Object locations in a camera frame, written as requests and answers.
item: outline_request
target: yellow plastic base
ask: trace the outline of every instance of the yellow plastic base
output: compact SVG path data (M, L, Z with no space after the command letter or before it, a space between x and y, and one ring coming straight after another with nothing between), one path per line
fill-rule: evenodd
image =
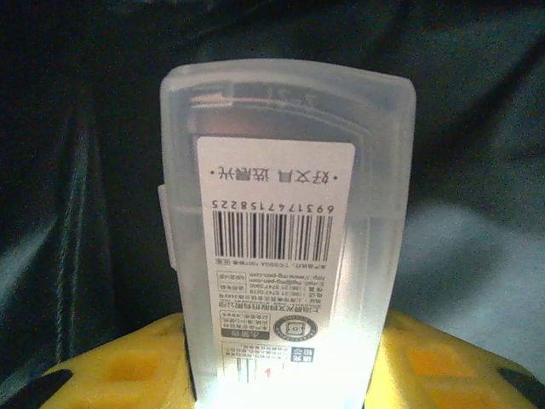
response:
M523 367L391 311L365 409L535 409L497 368ZM52 368L74 375L43 409L192 409L174 314Z
M192 409L181 314L63 362L72 378L42 409Z
M390 311L365 409L535 409L499 368L522 366Z

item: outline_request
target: translucent plastic box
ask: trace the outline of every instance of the translucent plastic box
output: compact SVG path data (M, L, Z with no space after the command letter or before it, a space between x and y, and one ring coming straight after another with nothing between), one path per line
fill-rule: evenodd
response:
M165 78L159 193L198 407L362 407L415 104L407 79L309 61Z

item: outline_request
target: logo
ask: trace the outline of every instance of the logo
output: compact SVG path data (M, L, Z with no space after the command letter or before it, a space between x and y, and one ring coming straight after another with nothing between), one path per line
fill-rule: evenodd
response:
M316 323L302 315L287 315L274 323L274 333L286 341L306 341L317 332Z

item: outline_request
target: white rectangular label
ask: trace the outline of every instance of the white rectangular label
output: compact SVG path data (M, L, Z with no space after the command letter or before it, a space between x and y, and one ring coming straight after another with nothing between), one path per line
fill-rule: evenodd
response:
M219 378L319 365L353 145L203 136L197 150Z

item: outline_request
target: black cloth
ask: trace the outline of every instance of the black cloth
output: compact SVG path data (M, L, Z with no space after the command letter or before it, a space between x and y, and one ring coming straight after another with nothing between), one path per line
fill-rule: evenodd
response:
M427 1L0 6L0 358L9 395L181 309L157 186L158 89L278 57L411 79L393 306L545 379L545 8Z

